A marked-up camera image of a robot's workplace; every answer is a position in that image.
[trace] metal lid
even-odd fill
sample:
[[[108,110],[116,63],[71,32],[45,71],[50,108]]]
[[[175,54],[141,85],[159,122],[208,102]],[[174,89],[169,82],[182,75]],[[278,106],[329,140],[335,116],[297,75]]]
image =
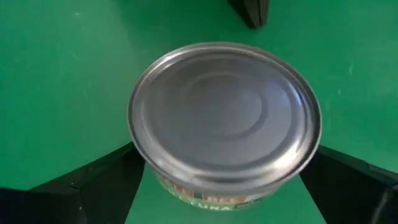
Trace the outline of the metal lid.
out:
[[[224,42],[154,62],[129,102],[133,140],[162,175],[217,194],[279,185],[308,163],[321,134],[318,101],[289,65]]]

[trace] can rim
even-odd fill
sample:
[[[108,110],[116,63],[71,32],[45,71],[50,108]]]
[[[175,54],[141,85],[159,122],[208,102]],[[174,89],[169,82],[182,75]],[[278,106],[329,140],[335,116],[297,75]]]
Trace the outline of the can rim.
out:
[[[276,179],[275,181],[268,183],[266,185],[261,185],[260,187],[253,187],[253,188],[248,188],[244,190],[214,190],[214,189],[209,189],[206,187],[199,187],[197,185],[190,184],[188,182],[184,182],[178,178],[175,178],[174,176],[170,175],[163,169],[161,169],[151,158],[149,155],[145,153],[145,150],[142,148],[140,145],[136,132],[134,130],[134,125],[132,123],[132,105],[134,103],[135,96],[137,95],[137,92],[139,91],[141,84],[150,76],[150,74],[156,70],[156,68],[162,63],[166,62],[170,56],[176,57],[178,55],[190,52],[191,50],[194,49],[200,49],[200,48],[208,48],[208,47],[222,47],[224,49],[240,49],[240,50],[247,50],[248,52],[253,52],[255,54],[259,54],[263,57],[268,58],[275,64],[278,64],[280,67],[284,68],[287,70],[290,74],[294,76],[294,78],[297,80],[299,85],[302,85],[303,89],[305,90],[306,96],[308,97],[309,103],[311,104],[311,108],[314,112],[313,120],[314,122],[314,129],[313,129],[313,138],[311,139],[311,143],[309,144],[308,149],[306,150],[303,158],[298,162],[298,164],[290,171],[287,172],[285,175],[283,175],[281,178]],[[139,151],[140,155],[146,160],[146,162],[150,165],[152,169],[154,169],[157,173],[160,175],[168,178],[172,182],[175,182],[178,185],[181,185],[183,187],[186,187],[188,189],[192,190],[197,190],[199,192],[206,192],[206,193],[213,193],[217,195],[236,195],[236,194],[256,194],[259,192],[263,192],[265,189],[273,189],[277,188],[284,182],[288,181],[289,179],[293,178],[296,176],[299,172],[301,172],[304,167],[310,162],[312,159],[313,155],[317,151],[317,147],[319,145],[321,135],[322,135],[322,116],[321,116],[321,110],[320,110],[320,105],[319,102],[311,89],[310,85],[304,79],[304,77],[296,71],[291,65],[286,63],[285,61],[277,58],[276,56],[272,55],[271,53],[262,50],[257,47],[252,47],[249,45],[244,45],[244,44],[237,44],[237,43],[232,43],[232,42],[204,42],[204,43],[199,43],[199,44],[192,44],[192,45],[187,45],[178,49],[175,49],[160,58],[158,58],[155,62],[150,64],[140,75],[140,77],[137,79],[135,82],[135,87],[133,91],[131,92],[131,96],[129,98],[128,104],[127,104],[127,125],[129,126],[129,131],[131,133],[132,141],[135,144],[137,150]]]

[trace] green background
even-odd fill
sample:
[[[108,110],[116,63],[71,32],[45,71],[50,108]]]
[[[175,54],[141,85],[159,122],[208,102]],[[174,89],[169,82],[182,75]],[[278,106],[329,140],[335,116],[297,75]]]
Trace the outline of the green background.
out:
[[[321,144],[398,172],[397,24],[395,0],[271,0],[261,30],[225,0],[4,0],[0,186],[32,188],[127,143],[141,72],[177,47],[217,40],[288,61],[320,101]],[[219,214],[174,199],[148,170],[127,222],[142,219],[323,222],[298,177],[253,209]]]

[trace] green tabletop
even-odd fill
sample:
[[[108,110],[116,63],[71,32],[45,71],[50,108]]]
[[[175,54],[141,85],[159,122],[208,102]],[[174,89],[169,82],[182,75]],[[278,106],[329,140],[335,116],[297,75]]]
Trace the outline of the green tabletop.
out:
[[[204,41],[254,45],[288,61],[320,101],[321,144],[398,172],[398,1],[271,0],[270,7],[268,25],[249,30],[226,1],[3,1],[0,186],[32,188],[127,143],[126,105],[141,72],[170,50]],[[298,177],[253,209],[219,214],[172,198],[148,170],[128,221],[143,218],[323,222]]]

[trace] black object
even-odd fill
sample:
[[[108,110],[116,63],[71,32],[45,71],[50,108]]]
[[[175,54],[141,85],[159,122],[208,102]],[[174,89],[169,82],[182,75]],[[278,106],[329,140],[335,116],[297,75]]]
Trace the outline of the black object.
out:
[[[30,191],[0,189],[0,223],[124,223],[144,164],[129,143]]]
[[[259,29],[267,23],[269,0],[228,0],[228,3],[248,27]]]
[[[398,174],[320,146],[300,176],[328,224],[398,223]]]

